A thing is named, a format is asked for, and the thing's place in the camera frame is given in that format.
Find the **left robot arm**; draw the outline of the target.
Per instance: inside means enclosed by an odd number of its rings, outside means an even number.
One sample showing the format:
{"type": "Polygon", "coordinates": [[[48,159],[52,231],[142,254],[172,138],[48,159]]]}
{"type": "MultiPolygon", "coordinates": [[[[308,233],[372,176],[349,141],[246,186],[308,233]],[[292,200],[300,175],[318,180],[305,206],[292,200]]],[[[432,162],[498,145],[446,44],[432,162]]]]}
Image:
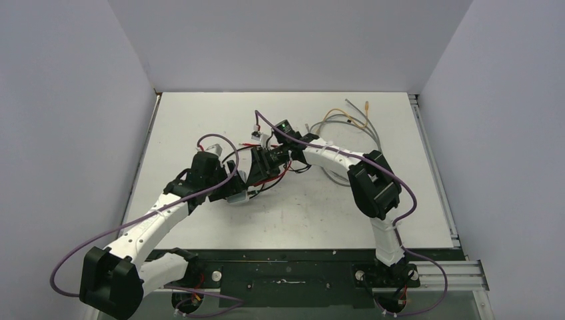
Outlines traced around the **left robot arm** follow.
{"type": "Polygon", "coordinates": [[[127,224],[126,232],[101,249],[88,250],[83,260],[79,300],[115,319],[129,319],[144,297],[176,281],[194,285],[199,269],[187,253],[175,249],[150,263],[147,257],[173,227],[206,198],[234,181],[240,159],[223,165],[214,151],[199,151],[157,198],[152,209],[127,224]]]}

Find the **white network switch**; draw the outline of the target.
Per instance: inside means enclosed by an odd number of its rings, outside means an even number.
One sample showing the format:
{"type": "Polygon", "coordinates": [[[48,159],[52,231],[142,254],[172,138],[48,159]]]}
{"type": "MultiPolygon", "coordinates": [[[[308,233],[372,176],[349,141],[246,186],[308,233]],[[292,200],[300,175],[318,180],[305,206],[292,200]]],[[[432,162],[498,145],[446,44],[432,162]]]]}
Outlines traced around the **white network switch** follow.
{"type": "Polygon", "coordinates": [[[227,197],[226,201],[227,203],[232,205],[242,204],[242,203],[246,203],[249,200],[249,197],[250,195],[247,191],[242,191],[240,193],[227,197]]]}

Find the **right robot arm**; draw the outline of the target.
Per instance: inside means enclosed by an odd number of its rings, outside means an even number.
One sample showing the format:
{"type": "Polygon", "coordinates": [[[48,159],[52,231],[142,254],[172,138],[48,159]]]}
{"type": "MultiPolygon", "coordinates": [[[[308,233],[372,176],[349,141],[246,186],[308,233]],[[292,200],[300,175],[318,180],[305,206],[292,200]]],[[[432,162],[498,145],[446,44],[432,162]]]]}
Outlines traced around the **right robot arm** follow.
{"type": "Polygon", "coordinates": [[[357,153],[339,148],[313,133],[301,135],[287,120],[277,124],[272,132],[277,147],[251,149],[247,186],[262,185],[269,179],[278,178],[280,168],[291,161],[346,177],[356,206],[372,223],[375,256],[381,262],[376,268],[379,281],[385,285],[400,281],[404,271],[399,262],[404,257],[404,249],[396,236],[391,212],[400,204],[402,187],[393,178],[384,155],[378,150],[357,153]]]}

